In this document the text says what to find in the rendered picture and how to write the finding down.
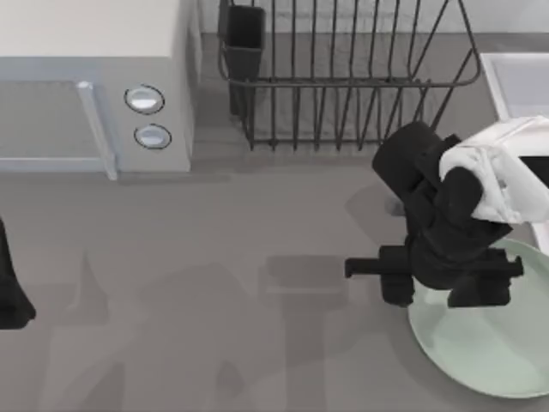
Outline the pale green plate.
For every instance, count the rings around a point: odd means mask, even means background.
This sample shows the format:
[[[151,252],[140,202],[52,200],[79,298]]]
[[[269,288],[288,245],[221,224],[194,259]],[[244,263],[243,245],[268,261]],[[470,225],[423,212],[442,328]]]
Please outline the pale green plate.
[[[519,241],[499,242],[525,273],[507,306],[448,308],[448,292],[416,286],[408,319],[425,356],[443,373],[491,397],[549,397],[549,256]]]

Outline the white sink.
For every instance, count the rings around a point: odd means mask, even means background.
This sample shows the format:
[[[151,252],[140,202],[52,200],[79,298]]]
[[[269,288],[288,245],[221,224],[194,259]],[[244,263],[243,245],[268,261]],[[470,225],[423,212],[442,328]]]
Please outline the white sink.
[[[518,154],[549,161],[549,52],[485,52],[480,60],[497,115],[485,130],[524,126]]]

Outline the small silver microwave knob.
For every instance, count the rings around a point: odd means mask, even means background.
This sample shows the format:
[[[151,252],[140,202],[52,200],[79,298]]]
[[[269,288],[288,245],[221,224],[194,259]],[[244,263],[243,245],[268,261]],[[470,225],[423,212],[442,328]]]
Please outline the small silver microwave knob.
[[[149,150],[162,150],[172,143],[172,134],[159,124],[147,124],[134,130],[134,139]]]

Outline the black utensil holder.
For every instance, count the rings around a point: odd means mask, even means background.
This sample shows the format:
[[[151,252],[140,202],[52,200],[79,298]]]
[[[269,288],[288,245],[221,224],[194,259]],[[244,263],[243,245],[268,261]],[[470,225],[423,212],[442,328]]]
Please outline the black utensil holder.
[[[259,77],[266,13],[262,7],[239,5],[233,0],[220,0],[219,6],[218,39],[226,66],[230,112],[247,118],[255,89],[244,84],[254,83]]]

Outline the large silver microwave knob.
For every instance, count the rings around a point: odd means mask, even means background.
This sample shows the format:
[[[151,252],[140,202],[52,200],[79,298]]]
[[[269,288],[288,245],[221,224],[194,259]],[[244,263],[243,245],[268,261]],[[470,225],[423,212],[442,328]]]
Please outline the large silver microwave knob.
[[[164,108],[166,100],[159,89],[141,84],[125,90],[124,102],[134,112],[153,115]]]

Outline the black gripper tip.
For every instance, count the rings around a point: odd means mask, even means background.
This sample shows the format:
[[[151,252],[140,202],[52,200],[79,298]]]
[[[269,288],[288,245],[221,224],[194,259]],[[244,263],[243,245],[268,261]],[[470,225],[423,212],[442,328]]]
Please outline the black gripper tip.
[[[16,277],[8,237],[0,218],[0,330],[21,330],[35,320],[36,314]]]

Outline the glass microwave door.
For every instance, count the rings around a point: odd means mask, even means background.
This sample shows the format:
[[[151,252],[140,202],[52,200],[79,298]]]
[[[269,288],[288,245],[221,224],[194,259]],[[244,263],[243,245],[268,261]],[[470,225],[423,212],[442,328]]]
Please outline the glass microwave door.
[[[0,173],[106,174],[77,82],[0,82]],[[98,87],[94,87],[117,159]]]

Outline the pale microwave oven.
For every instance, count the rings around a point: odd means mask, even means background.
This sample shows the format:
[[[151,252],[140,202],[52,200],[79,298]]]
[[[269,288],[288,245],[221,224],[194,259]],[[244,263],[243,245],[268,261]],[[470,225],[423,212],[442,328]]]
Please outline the pale microwave oven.
[[[88,81],[98,87],[119,175],[187,173],[202,71],[197,0],[0,0],[0,82]],[[128,88],[163,93],[153,115],[132,111]],[[159,124],[172,134],[149,150],[134,130]]]

